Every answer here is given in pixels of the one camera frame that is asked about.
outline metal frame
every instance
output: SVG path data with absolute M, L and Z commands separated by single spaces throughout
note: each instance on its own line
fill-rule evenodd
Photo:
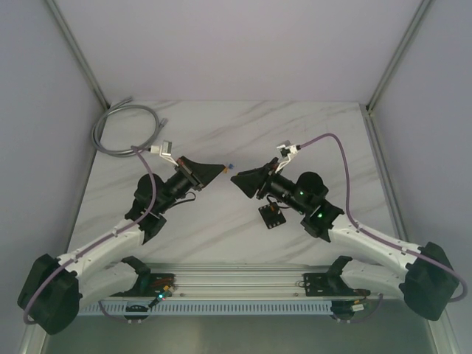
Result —
M 109 109 L 110 105 L 108 104 L 105 98 L 105 95 L 103 94 L 103 91 L 100 88 L 97 78 L 95 77 L 93 71 L 91 70 L 89 63 L 87 62 L 85 56 L 82 53 L 82 50 L 80 50 L 80 47 L 77 44 L 77 41 L 75 40 L 75 37 L 72 34 L 72 31 L 66 22 L 66 19 L 64 18 L 62 12 L 60 11 L 59 6 L 56 4 L 55 0 L 44 0 L 44 1 L 47 7 L 49 8 L 49 11 L 51 12 L 52 17 L 54 18 L 55 23 L 58 25 L 59 30 L 62 33 L 64 39 L 66 39 L 66 42 L 70 50 L 72 51 L 72 54 L 77 60 L 77 64 L 81 72 L 83 73 L 88 83 L 88 86 L 94 92 L 95 96 L 100 102 L 100 105 L 102 105 L 104 109 Z
M 87 63 L 87 60 L 85 59 L 82 51 L 80 50 L 80 47 L 78 46 L 72 34 L 72 31 L 66 23 L 66 20 L 63 17 L 55 0 L 45 0 L 45 2 L 48 8 L 51 10 L 51 13 L 54 16 L 55 21 L 60 28 L 60 31 L 63 33 L 64 38 L 66 39 L 73 55 L 77 59 L 79 67 L 84 73 L 91 90 L 95 93 L 97 99 L 100 101 L 103 108 L 108 109 L 109 104 L 105 98 L 105 95 L 103 94 L 103 91 L 101 90 L 96 77 L 94 76 L 90 66 Z M 423 23 L 423 20 L 426 17 L 427 12 L 429 11 L 433 3 L 434 0 L 421 1 L 421 4 L 417 8 L 417 11 L 413 16 L 412 21 L 410 22 L 405 34 L 403 35 L 400 43 L 398 44 L 398 47 L 395 50 L 395 53 L 392 59 L 390 60 L 389 65 L 383 73 L 372 95 L 372 98 L 369 101 L 369 104 L 367 105 L 367 107 L 363 107 L 361 105 L 362 114 L 366 124 L 367 134 L 369 136 L 369 140 L 372 146 L 372 151 L 374 153 L 375 163 L 377 164 L 379 176 L 381 177 L 381 183 L 383 186 L 383 191 L 385 192 L 389 212 L 394 222 L 395 232 L 397 233 L 398 237 L 403 240 L 409 239 L 401 217 L 398 201 L 395 196 L 395 191 L 392 186 L 392 180 L 390 178 L 389 171 L 386 166 L 386 161 L 383 153 L 384 150 L 382 149 L 381 138 L 379 137 L 378 129 L 375 126 L 373 112 L 380 98 L 382 97 L 386 87 L 388 86 L 390 80 L 397 71 L 402 59 L 404 58 L 404 55 L 408 51 L 409 47 L 412 45 L 417 31 L 419 30 L 420 25 Z M 218 267 L 219 269 L 221 269 L 222 266 L 214 265 L 214 267 Z M 457 340 L 451 327 L 451 322 L 448 318 L 447 311 L 444 312 L 438 322 L 428 323 L 431 330 L 431 340 L 434 342 L 438 354 L 460 354 L 459 346 L 457 344 Z M 29 326 L 27 327 L 24 333 L 23 341 L 21 343 L 20 354 L 39 354 L 42 352 L 42 348 L 46 341 L 46 333 L 39 326 Z
M 327 266 L 289 264 L 152 264 L 151 271 L 175 274 L 172 301 L 292 301 L 359 299 L 359 296 L 306 297 L 304 273 L 325 273 Z
M 397 49 L 395 50 L 395 53 L 392 59 L 390 59 L 389 65 L 385 69 L 385 72 L 383 73 L 381 80 L 378 82 L 378 85 L 375 88 L 372 98 L 367 104 L 367 111 L 369 112 L 369 114 L 371 114 L 374 111 L 386 87 L 389 85 L 390 80 L 392 79 L 393 75 L 397 71 L 397 68 L 400 65 L 409 47 L 412 45 L 412 42 L 416 34 L 418 33 L 418 30 L 421 24 L 423 23 L 423 20 L 425 19 L 426 14 L 428 13 L 433 3 L 434 3 L 434 0 L 421 1 L 420 6 L 417 8 L 412 21 L 408 25 L 405 31 L 405 34 L 403 35 L 400 43 L 397 46 Z

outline gray cable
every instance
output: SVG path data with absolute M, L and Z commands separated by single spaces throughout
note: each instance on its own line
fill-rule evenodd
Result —
M 104 114 L 102 114 L 102 116 L 97 120 L 97 122 L 91 129 L 91 143 L 101 153 L 106 153 L 107 155 L 114 157 L 129 157 L 134 155 L 134 152 L 131 149 L 109 150 L 102 145 L 102 142 L 100 141 L 100 134 L 103 130 L 103 127 L 105 126 L 107 118 L 109 118 L 112 114 L 124 111 L 126 109 L 144 109 L 145 111 L 148 111 L 153 115 L 156 121 L 156 127 L 154 128 L 153 135 L 151 135 L 150 138 L 143 142 L 141 145 L 136 146 L 138 150 L 148 149 L 156 141 L 157 136 L 161 132 L 161 129 L 165 126 L 165 123 L 167 123 L 166 119 L 163 119 L 162 121 L 159 120 L 159 118 L 157 117 L 157 113 L 153 109 L 145 105 L 127 105 L 127 103 L 131 102 L 132 100 L 133 99 L 131 97 L 128 97 L 120 103 L 111 106 Z

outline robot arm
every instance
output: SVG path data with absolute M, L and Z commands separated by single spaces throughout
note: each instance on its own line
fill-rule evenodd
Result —
M 278 148 L 283 157 L 281 162 L 274 158 L 260 168 L 238 173 L 231 178 L 232 182 L 249 198 L 271 196 L 304 215 L 301 224 L 309 235 L 356 249 L 382 265 L 363 264 L 341 256 L 326 274 L 310 277 L 312 288 L 305 287 L 307 295 L 326 295 L 326 291 L 331 295 L 342 295 L 346 290 L 359 288 L 378 291 L 403 299 L 414 312 L 426 319 L 438 320 L 459 281 L 450 272 L 415 254 L 452 269 L 444 251 L 433 243 L 420 247 L 359 226 L 357 221 L 344 215 L 342 209 L 325 199 L 328 188 L 318 174 L 305 172 L 296 183 L 282 176 L 280 165 L 285 167 L 299 146 L 285 142 Z M 269 205 L 262 206 L 259 211 L 269 229 L 285 222 L 276 202 L 269 201 Z
M 167 151 L 160 151 L 161 155 L 164 153 L 170 158 L 170 146 Z M 45 254 L 34 262 L 18 297 L 18 305 L 24 310 L 45 280 L 63 267 L 30 305 L 29 316 L 48 334 L 63 330 L 80 308 L 94 301 L 132 288 L 143 288 L 149 278 L 149 268 L 135 257 L 126 256 L 159 233 L 166 223 L 162 214 L 175 206 L 178 199 L 184 198 L 190 189 L 202 190 L 225 168 L 222 164 L 198 164 L 185 156 L 173 164 L 176 173 L 165 183 L 153 175 L 157 191 L 155 203 L 144 218 L 142 215 L 153 194 L 149 175 L 139 180 L 131 210 L 110 232 L 75 251 L 57 258 Z M 138 223 L 126 228 L 133 221 Z

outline white marble surface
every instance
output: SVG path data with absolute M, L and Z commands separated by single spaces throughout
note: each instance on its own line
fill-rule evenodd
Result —
M 133 252 L 159 263 L 303 263 L 330 264 L 340 254 L 353 254 L 310 237 L 300 215 L 285 211 L 287 223 L 267 230 L 257 208 L 265 201 L 248 199 L 229 178 L 260 167 L 278 156 L 275 146 L 290 139 L 303 143 L 322 133 L 339 136 L 346 149 L 352 181 L 351 207 L 361 222 L 393 235 L 384 193 L 375 167 L 360 108 L 356 103 L 315 102 L 143 102 L 169 119 L 158 141 L 173 142 L 175 158 L 232 163 L 197 201 L 165 214 L 167 224 L 150 242 Z M 108 148 L 127 148 L 149 137 L 153 119 L 144 111 L 112 116 L 103 134 Z M 153 171 L 164 180 L 173 167 L 147 154 Z M 296 180 L 306 170 L 317 172 L 330 189 L 328 200 L 344 208 L 346 182 L 341 155 L 331 139 L 302 150 L 284 170 Z M 75 249 L 108 231 L 130 209 L 133 192 L 145 169 L 136 157 L 117 159 L 97 153 L 70 243 Z

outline purple cable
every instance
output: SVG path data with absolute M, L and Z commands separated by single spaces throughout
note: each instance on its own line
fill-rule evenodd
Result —
M 156 182 L 154 181 L 154 177 L 153 177 L 153 171 L 151 170 L 149 164 L 146 162 L 144 157 L 142 157 L 141 153 L 138 151 L 138 149 L 136 147 L 132 146 L 131 150 L 133 150 L 133 152 L 136 154 L 136 156 L 138 156 L 138 158 L 141 160 L 142 164 L 145 166 L 147 173 L 149 174 L 153 195 L 152 195 L 152 198 L 150 200 L 149 206 L 147 207 L 146 211 L 139 218 L 137 218 L 135 221 L 129 223 L 128 225 L 122 227 L 121 229 L 118 229 L 116 231 L 116 234 L 124 232 L 124 231 L 130 229 L 131 227 L 135 226 L 136 224 L 140 223 L 146 216 L 148 216 L 148 214 L 150 213 L 150 211 L 152 210 L 152 208 L 154 206 L 154 203 L 156 202 L 157 189 L 156 189 Z M 95 247 L 101 245 L 102 243 L 106 242 L 110 238 L 114 237 L 114 235 L 115 235 L 115 233 L 110 233 L 110 234 L 100 238 L 96 242 L 92 243 L 89 247 L 87 247 L 86 249 L 84 249 L 84 250 L 80 251 L 79 253 L 77 253 L 76 259 L 81 258 L 87 252 L 90 252 Z M 31 311 L 32 305 L 35 303 L 35 301 L 39 297 L 39 295 L 43 292 L 45 287 L 48 286 L 48 284 L 60 272 L 62 272 L 62 270 L 64 270 L 68 266 L 70 266 L 73 262 L 74 262 L 74 259 L 66 261 L 63 265 L 61 265 L 59 268 L 57 268 L 55 271 L 53 271 L 46 278 L 46 280 L 44 280 L 44 282 L 39 286 L 38 290 L 36 290 L 36 292 L 31 296 L 31 299 L 29 299 L 28 305 L 24 309 L 24 312 L 23 312 L 23 321 L 24 321 L 24 323 L 26 323 L 27 325 L 34 325 L 36 323 L 36 322 L 30 321 L 30 319 L 28 319 L 28 315 Z
M 350 319 L 350 320 L 345 320 L 345 319 L 340 319 L 339 317 L 337 317 L 337 315 L 333 314 L 333 318 L 336 320 L 336 321 L 339 321 L 339 322 L 344 322 L 344 323 L 354 323 L 354 324 L 357 324 L 357 323 L 362 323 L 366 320 L 368 320 L 370 317 L 374 316 L 378 309 L 381 307 L 381 303 L 382 303 L 382 300 L 384 299 L 384 295 L 383 294 L 379 294 L 378 295 L 378 301 L 377 301 L 377 305 L 375 306 L 375 308 L 372 310 L 371 313 L 369 313 L 367 316 L 361 318 L 361 319 Z
M 316 137 L 315 139 L 312 139 L 309 142 L 306 142 L 305 144 L 301 144 L 300 145 L 300 150 L 303 149 L 303 148 L 306 148 L 308 145 L 311 145 L 314 142 L 318 142 L 319 140 L 321 140 L 323 138 L 327 138 L 327 137 L 331 137 L 331 138 L 335 139 L 335 141 L 338 143 L 339 150 L 341 151 L 342 161 L 344 163 L 344 172 L 346 174 L 346 216 L 347 216 L 347 218 L 350 220 L 350 222 L 360 232 L 362 232 L 366 236 L 369 236 L 372 239 L 374 239 L 374 240 L 376 240 L 376 241 L 378 241 L 378 242 L 380 242 L 380 243 L 382 243 L 382 244 L 384 244 L 388 247 L 392 247 L 393 249 L 396 249 L 398 251 L 403 251 L 401 246 L 396 245 L 394 243 L 391 243 L 387 240 L 384 240 L 381 237 L 379 237 L 377 235 L 374 235 L 373 233 L 367 231 L 366 229 L 363 229 L 363 228 L 359 227 L 359 224 L 354 220 L 354 218 L 351 214 L 351 211 L 350 211 L 351 183 L 350 183 L 350 177 L 349 177 L 349 167 L 347 166 L 346 153 L 345 153 L 344 148 L 342 146 L 341 140 L 337 137 L 337 135 L 335 135 L 333 133 L 322 134 L 322 135 Z M 426 262 L 428 262 L 428 263 L 430 263 L 430 264 L 432 264 L 432 265 L 434 265 L 438 268 L 441 268 L 443 271 L 448 272 L 450 275 L 452 275 L 453 277 L 457 278 L 460 281 L 460 283 L 462 284 L 462 293 L 460 295 L 450 299 L 449 302 L 457 302 L 457 301 L 460 301 L 460 300 L 464 299 L 467 296 L 468 286 L 467 286 L 467 283 L 466 283 L 465 279 L 463 277 L 461 277 L 458 273 L 456 273 L 453 269 L 451 269 L 449 267 L 446 267 L 445 265 L 443 265 L 443 264 L 437 262 L 436 260 L 433 260 L 433 259 L 431 259 L 427 256 L 424 256 L 421 253 L 417 253 L 417 252 L 411 251 L 409 249 L 405 250 L 404 252 L 407 253 L 407 254 L 410 254 L 411 256 L 415 256 L 417 258 L 420 258 L 421 260 L 425 260 Z
M 103 304 L 102 304 L 101 301 L 98 302 L 98 307 L 100 308 L 100 311 L 103 313 L 103 315 L 105 315 L 105 317 L 107 317 L 109 319 L 113 319 L 116 322 L 121 322 L 121 323 L 126 323 L 126 324 L 133 323 L 132 320 L 122 319 L 121 317 L 115 317 L 115 316 L 109 314 L 108 312 L 106 312 L 106 310 L 103 307 Z

